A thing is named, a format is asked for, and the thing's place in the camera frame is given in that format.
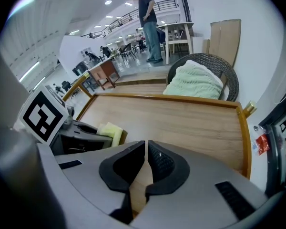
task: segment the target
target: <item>rattan chair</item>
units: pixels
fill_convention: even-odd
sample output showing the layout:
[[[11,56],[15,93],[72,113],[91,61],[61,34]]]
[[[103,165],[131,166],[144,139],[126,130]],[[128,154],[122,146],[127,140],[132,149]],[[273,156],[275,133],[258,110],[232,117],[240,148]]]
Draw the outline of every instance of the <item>rattan chair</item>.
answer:
[[[168,72],[166,78],[167,85],[172,81],[172,79],[176,75],[176,69],[184,65],[187,60],[193,60],[201,65],[204,65],[206,68],[212,71],[214,75],[218,76],[219,78],[222,76],[222,73],[224,73],[224,75],[227,78],[227,85],[229,86],[229,95],[227,101],[235,101],[237,99],[239,85],[238,85],[238,78],[234,69],[224,59],[207,53],[190,54],[176,61]]]

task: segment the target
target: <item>ceiling light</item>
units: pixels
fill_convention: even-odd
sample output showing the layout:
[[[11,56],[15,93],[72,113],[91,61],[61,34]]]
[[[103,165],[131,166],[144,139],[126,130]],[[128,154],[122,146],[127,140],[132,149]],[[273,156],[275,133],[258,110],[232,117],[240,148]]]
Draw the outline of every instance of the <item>ceiling light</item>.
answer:
[[[35,0],[19,0],[15,6],[12,8],[9,16],[8,16],[8,19],[14,14],[16,13],[17,11],[19,11],[20,9],[22,9],[24,6],[30,4],[31,2],[34,2]]]
[[[19,82],[21,82],[27,75],[30,73],[37,65],[39,64],[39,61],[37,61],[24,75],[20,78]]]
[[[41,83],[44,79],[46,79],[46,77],[43,77],[43,78],[40,80],[40,82],[38,82],[38,84],[33,88],[33,90],[35,90],[35,89],[40,85],[40,83]]]
[[[79,31],[80,30],[72,31],[72,32],[70,32],[70,35],[75,34],[75,33],[79,32]]]

